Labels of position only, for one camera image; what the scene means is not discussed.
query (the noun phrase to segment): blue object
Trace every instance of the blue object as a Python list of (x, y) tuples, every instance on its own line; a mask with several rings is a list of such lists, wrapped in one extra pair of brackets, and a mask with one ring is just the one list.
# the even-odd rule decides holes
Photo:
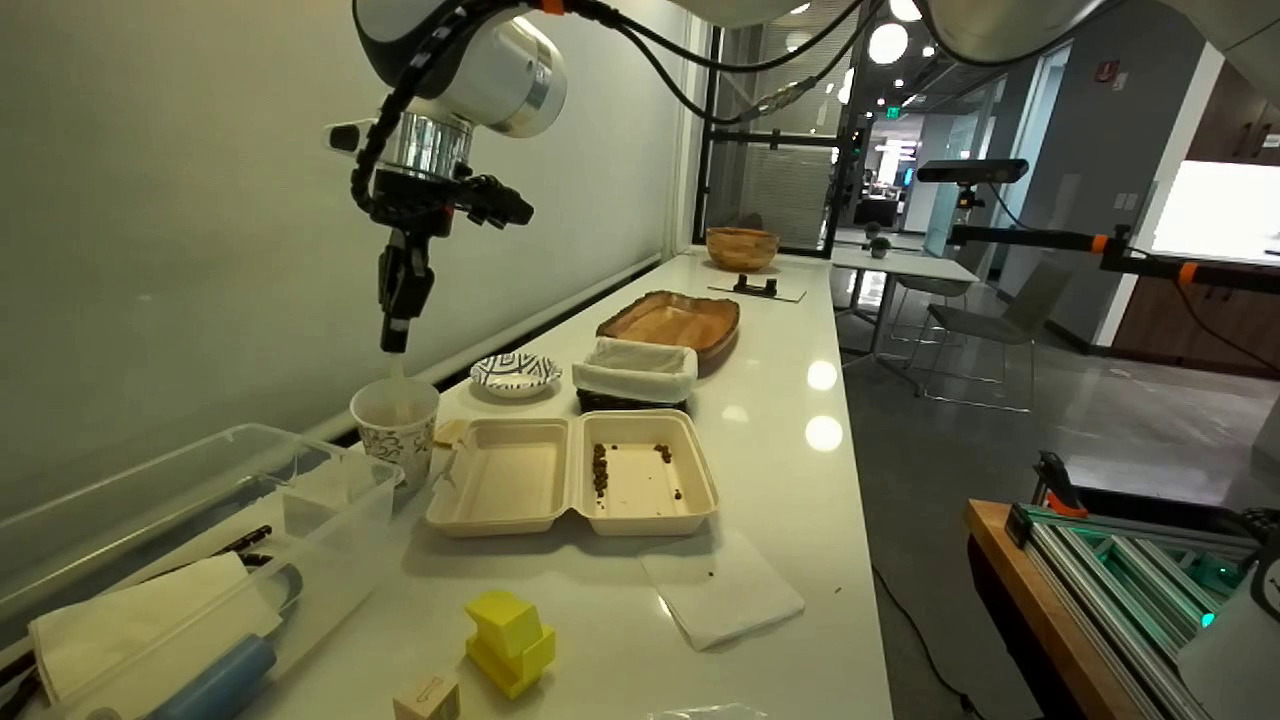
[(157, 720), (230, 720), (251, 700), (251, 692), (272, 672), (272, 665), (277, 665), (272, 645), (260, 634), (250, 634), (230, 654), (209, 665), (209, 672), (202, 672), (187, 687), (170, 696), (157, 709)]

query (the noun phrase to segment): small bowl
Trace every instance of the small bowl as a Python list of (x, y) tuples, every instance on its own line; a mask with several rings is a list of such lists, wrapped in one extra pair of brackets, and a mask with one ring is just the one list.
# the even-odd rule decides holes
[(481, 400), (523, 404), (551, 396), (562, 387), (562, 367), (550, 354), (484, 354), (473, 362), (473, 390)]
[(707, 226), (714, 263), (728, 271), (765, 271), (778, 244), (782, 238), (769, 226)]

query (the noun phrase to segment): gray floor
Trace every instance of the gray floor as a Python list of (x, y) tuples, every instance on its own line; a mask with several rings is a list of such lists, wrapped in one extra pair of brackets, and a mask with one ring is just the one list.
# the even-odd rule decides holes
[[(922, 295), (897, 321), (918, 330)], [(842, 335), (859, 346), (869, 329), (850, 315)], [(996, 353), (953, 361), (984, 373), (999, 367)], [(1272, 378), (1041, 346), (1037, 409), (1026, 416), (922, 400), (886, 361), (852, 353), (845, 354), (845, 383), (878, 566), (922, 619), (939, 672), (991, 720), (1027, 720), (1041, 709), (973, 592), (962, 522), (970, 496), (1027, 498), (1037, 453), (1051, 449), (1087, 486), (1280, 508), (1280, 467), (1252, 455), (1252, 437), (1280, 396)], [(880, 622), (897, 715), (966, 715), (886, 600)]]

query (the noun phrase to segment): yellow cube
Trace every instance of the yellow cube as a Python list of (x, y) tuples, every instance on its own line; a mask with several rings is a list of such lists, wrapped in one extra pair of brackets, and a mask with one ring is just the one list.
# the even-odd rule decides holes
[(544, 669), (557, 660), (557, 631), (544, 631), (536, 645), (512, 660), (488, 649), (481, 634), (470, 641), (470, 660), (502, 687), (508, 700), (523, 696)]
[(493, 589), (493, 592), (478, 594), (470, 605), (470, 614), (478, 619), (481, 641), (504, 660), (520, 654), (523, 649), (532, 649), (544, 634), (536, 607), (512, 592)]

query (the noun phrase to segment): takeout container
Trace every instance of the takeout container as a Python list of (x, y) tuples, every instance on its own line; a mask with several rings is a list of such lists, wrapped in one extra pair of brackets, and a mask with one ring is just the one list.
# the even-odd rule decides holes
[(279, 612), (279, 627), (257, 641), (272, 654), (257, 679), (272, 687), (393, 566), (402, 475), (365, 453), (242, 422), (37, 510), (3, 516), (0, 649), (24, 641), (30, 619), (52, 607), (165, 574), (267, 522), (272, 533), (251, 545), (267, 556), (266, 566), (222, 594), (187, 594), (182, 627), (102, 669), (42, 715), (153, 715), (172, 700), (175, 669), (226, 669), (242, 645), (230, 627), (242, 627), (244, 600)]
[(721, 496), (679, 413), (473, 419), (423, 521), (443, 536), (520, 536), (565, 510), (602, 536), (693, 536)]
[(728, 271), (765, 271), (778, 255), (778, 231), (769, 226), (707, 226), (707, 255)]
[(596, 353), (572, 362), (580, 409), (689, 409), (697, 383), (693, 346), (596, 338)]

